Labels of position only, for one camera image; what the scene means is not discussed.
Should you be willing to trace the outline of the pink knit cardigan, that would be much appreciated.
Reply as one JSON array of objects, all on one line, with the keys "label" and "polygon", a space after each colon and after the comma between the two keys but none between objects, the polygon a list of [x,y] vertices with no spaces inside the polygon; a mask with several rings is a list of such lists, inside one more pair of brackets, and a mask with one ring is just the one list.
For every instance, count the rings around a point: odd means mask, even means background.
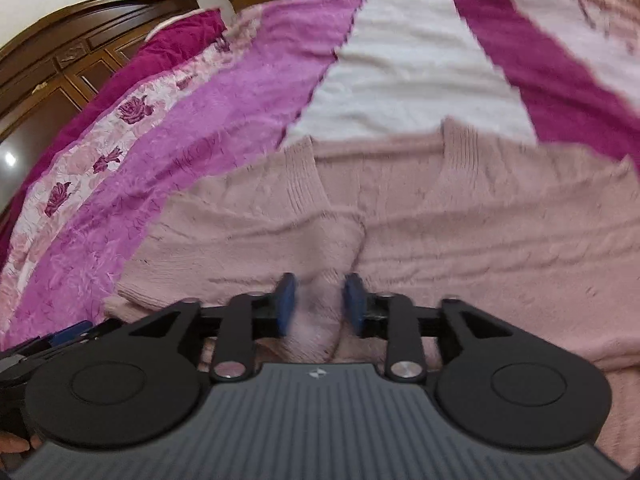
[{"label": "pink knit cardigan", "polygon": [[301,140],[171,193],[104,311],[140,320],[224,304],[291,272],[288,336],[265,358],[381,362],[342,307],[344,278],[420,306],[459,297],[587,359],[613,407],[599,438],[639,461],[639,178],[580,145],[530,146],[447,119],[383,141]]}]

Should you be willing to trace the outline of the dark wooden headboard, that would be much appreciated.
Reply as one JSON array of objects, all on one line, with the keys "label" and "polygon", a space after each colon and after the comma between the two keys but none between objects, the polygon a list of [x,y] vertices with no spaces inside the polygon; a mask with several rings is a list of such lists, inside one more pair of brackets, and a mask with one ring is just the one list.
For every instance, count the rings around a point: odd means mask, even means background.
[{"label": "dark wooden headboard", "polygon": [[87,0],[1,48],[1,208],[58,132],[124,67],[155,25],[198,0]]}]

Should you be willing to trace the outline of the magenta velvet pillow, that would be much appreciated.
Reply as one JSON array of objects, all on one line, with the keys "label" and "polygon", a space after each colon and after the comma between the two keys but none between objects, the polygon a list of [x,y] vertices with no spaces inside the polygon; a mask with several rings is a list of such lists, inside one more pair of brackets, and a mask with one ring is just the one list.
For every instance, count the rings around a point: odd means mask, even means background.
[{"label": "magenta velvet pillow", "polygon": [[198,9],[171,18],[157,27],[142,42],[137,53],[123,68],[114,73],[84,109],[68,122],[38,158],[25,181],[9,203],[8,218],[1,226],[1,259],[6,260],[11,248],[11,235],[21,213],[29,187],[47,170],[55,155],[77,141],[106,110],[121,101],[141,81],[189,61],[221,37],[226,24],[218,8]]}]

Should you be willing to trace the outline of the striped purple floral bedspread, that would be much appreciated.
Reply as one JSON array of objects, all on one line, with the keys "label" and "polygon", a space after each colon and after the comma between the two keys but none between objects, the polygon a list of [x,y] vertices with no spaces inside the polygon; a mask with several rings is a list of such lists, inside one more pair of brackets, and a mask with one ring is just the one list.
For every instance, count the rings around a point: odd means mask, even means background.
[{"label": "striped purple floral bedspread", "polygon": [[1,344],[97,320],[169,193],[304,136],[452,116],[523,142],[639,153],[639,0],[277,0],[143,79],[29,185]]}]

